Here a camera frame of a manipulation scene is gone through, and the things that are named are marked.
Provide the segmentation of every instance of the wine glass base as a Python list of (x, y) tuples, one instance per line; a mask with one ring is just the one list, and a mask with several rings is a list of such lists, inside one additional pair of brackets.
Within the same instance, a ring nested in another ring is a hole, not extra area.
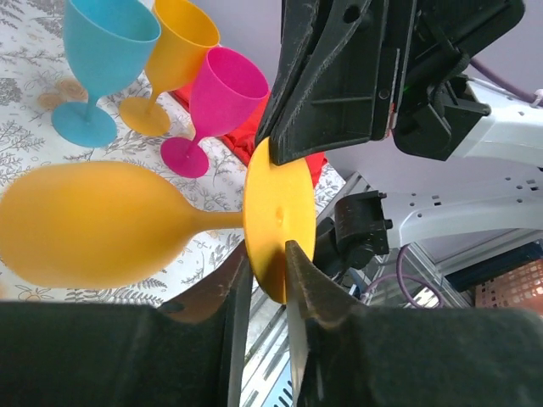
[(270, 137), (256, 148), (244, 191), (245, 246), (251, 269), (270, 298), (286, 304), (285, 244), (295, 240), (309, 260), (315, 251), (315, 198), (305, 159), (270, 161)]
[(186, 151), (191, 143), (192, 141), (186, 138), (169, 138), (160, 146), (160, 155), (168, 168), (179, 176), (200, 178), (210, 168), (210, 161), (200, 146), (194, 146), (187, 155)]
[(160, 137), (170, 130), (170, 117), (154, 103), (148, 110), (149, 99), (128, 98), (119, 106), (119, 114), (128, 127), (148, 137)]
[(85, 120), (86, 103), (68, 102), (53, 111), (53, 127), (63, 139), (78, 146), (105, 147), (117, 138), (117, 124), (109, 114), (92, 106), (91, 119)]

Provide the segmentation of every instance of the table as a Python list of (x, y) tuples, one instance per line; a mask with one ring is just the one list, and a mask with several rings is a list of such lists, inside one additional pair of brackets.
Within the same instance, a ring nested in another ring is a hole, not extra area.
[[(216, 139), (201, 142), (210, 169), (197, 180), (181, 178), (164, 166), (159, 146), (164, 137), (143, 137), (124, 125), (118, 105), (128, 96), (148, 96), (141, 75), (124, 92), (102, 98), (98, 105), (115, 119), (118, 137), (105, 148), (81, 148), (65, 141), (51, 125), (51, 111), (64, 100), (82, 100), (64, 58), (63, 0), (0, 2), (0, 193), (17, 177), (43, 165), (90, 160), (125, 161), (142, 165), (170, 181), (192, 205), (210, 211), (240, 210), (246, 168)], [(159, 99), (171, 117), (171, 132), (188, 133), (190, 117), (169, 95)], [(323, 209), (344, 185), (330, 166), (316, 187), (316, 209)], [(0, 265), (0, 298), (24, 301), (111, 302), (159, 306), (216, 269), (243, 240), (241, 230), (200, 233), (161, 272), (109, 290), (36, 287)]]

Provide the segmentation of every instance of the red fabric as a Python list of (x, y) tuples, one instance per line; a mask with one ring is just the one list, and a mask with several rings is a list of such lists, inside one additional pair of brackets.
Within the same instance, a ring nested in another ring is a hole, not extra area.
[[(188, 109), (188, 101), (190, 100), (190, 92), (192, 85), (187, 85), (178, 89), (172, 93), (172, 96), (185, 108)], [(255, 135), (258, 131), (258, 126), (262, 115), (264, 115), (264, 108), (268, 103), (269, 95), (262, 100), (253, 114), (236, 130), (231, 131), (223, 137), (220, 137), (221, 141), (232, 150), (234, 154), (245, 164), (249, 164), (251, 155), (255, 150)], [(319, 182), (321, 176), (322, 167), (327, 163), (324, 153), (312, 154), (305, 157), (307, 165), (311, 173), (311, 179), (313, 180), (313, 187)]]

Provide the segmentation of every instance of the plastic wine glass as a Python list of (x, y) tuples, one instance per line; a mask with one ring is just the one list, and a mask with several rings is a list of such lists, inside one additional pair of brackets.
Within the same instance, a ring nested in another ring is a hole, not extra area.
[(249, 163), (243, 213), (195, 209), (171, 183), (134, 164), (33, 170), (0, 201), (3, 262), (39, 286), (122, 287), (165, 268), (196, 233), (243, 226), (253, 272), (284, 303), (285, 243), (296, 240), (312, 259), (315, 204), (305, 160), (275, 166), (267, 140)]
[(131, 129), (157, 137), (170, 130), (170, 118), (157, 98), (193, 81), (207, 51), (219, 44), (220, 35), (211, 18), (187, 0), (156, 0), (153, 11), (162, 25), (162, 36), (145, 66), (153, 93), (150, 99), (124, 100), (119, 112)]
[(53, 112), (53, 127), (83, 147), (103, 147), (117, 137), (115, 121), (96, 103), (129, 86), (143, 71), (160, 37), (160, 24), (134, 0), (66, 0), (64, 49), (88, 102), (68, 102)]
[(269, 92), (264, 74), (242, 54), (226, 47), (211, 49), (193, 83), (190, 115), (194, 139), (173, 137), (160, 154), (172, 171), (187, 178), (204, 175), (209, 160), (198, 143), (235, 130), (255, 111)]

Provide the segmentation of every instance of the orange basket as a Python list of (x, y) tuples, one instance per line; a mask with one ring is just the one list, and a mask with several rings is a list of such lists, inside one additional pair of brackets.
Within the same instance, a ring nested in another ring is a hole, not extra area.
[(476, 287), (478, 308), (524, 308), (543, 316), (543, 259)]

